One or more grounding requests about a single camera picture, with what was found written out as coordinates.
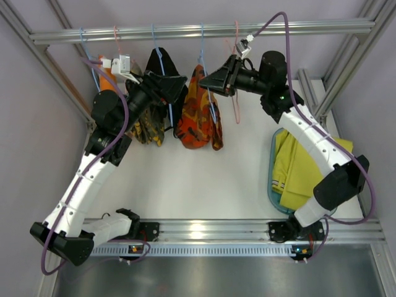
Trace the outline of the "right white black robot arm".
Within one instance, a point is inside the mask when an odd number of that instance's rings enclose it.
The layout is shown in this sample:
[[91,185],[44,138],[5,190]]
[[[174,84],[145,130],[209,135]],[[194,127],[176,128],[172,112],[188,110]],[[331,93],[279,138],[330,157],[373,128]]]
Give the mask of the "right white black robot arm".
[[199,82],[201,87],[226,97],[238,90],[260,95],[265,113],[299,142],[323,175],[303,206],[286,220],[269,223],[270,239],[276,243],[305,238],[309,231],[316,231],[322,218],[363,190],[369,169],[364,155],[355,157],[321,127],[287,80],[286,57],[268,51],[257,70],[245,68],[244,60],[232,54]]

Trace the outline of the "blue hanger with camouflage trousers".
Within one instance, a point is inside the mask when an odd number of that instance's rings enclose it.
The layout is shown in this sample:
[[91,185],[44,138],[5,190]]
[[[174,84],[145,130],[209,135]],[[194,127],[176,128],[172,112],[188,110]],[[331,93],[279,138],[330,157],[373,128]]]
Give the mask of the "blue hanger with camouflage trousers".
[[[199,54],[198,62],[203,68],[204,77],[206,77],[208,72],[207,72],[207,68],[206,68],[206,64],[205,64],[205,40],[204,40],[204,38],[205,38],[204,23],[201,22],[200,23],[200,54]],[[208,95],[208,99],[209,99],[210,114],[211,114],[213,123],[216,124],[218,122],[218,119],[217,119],[217,115],[216,115],[214,101],[213,101],[210,90],[208,88],[206,88],[206,91],[207,91],[207,95]]]

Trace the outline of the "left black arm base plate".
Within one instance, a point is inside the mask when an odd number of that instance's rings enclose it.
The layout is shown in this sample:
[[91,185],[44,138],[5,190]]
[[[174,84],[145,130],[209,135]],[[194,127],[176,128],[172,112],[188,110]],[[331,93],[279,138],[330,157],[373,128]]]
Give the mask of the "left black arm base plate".
[[123,238],[154,242],[158,239],[159,232],[159,222],[132,222],[129,232]]

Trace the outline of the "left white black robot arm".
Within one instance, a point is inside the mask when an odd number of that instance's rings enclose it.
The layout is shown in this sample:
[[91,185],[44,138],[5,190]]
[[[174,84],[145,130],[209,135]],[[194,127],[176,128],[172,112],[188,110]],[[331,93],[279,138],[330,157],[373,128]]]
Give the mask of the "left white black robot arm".
[[118,87],[95,95],[91,115],[97,127],[88,140],[79,169],[54,210],[30,229],[44,252],[50,251],[80,266],[103,243],[120,236],[139,238],[140,217],[131,210],[118,209],[93,223],[86,223],[85,217],[131,144],[126,131],[152,105],[175,103],[186,81],[184,75],[147,71],[136,81],[126,80],[126,95]]

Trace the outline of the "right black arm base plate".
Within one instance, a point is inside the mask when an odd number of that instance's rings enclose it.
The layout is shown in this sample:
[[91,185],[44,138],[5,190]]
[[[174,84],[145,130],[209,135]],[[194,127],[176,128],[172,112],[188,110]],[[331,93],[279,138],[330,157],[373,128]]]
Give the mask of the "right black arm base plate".
[[270,222],[269,236],[271,241],[285,243],[287,241],[320,241],[324,239],[324,227],[321,222],[315,222],[310,226],[301,227],[298,222],[285,220]]

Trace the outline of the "orange red camouflage trousers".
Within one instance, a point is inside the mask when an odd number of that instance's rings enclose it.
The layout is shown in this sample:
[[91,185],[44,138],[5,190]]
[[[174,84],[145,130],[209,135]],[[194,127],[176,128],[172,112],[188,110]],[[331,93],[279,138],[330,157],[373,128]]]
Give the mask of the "orange red camouflage trousers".
[[199,149],[211,144],[215,151],[219,151],[223,148],[220,109],[213,92],[199,85],[204,77],[204,67],[198,64],[184,98],[176,136],[187,149]]

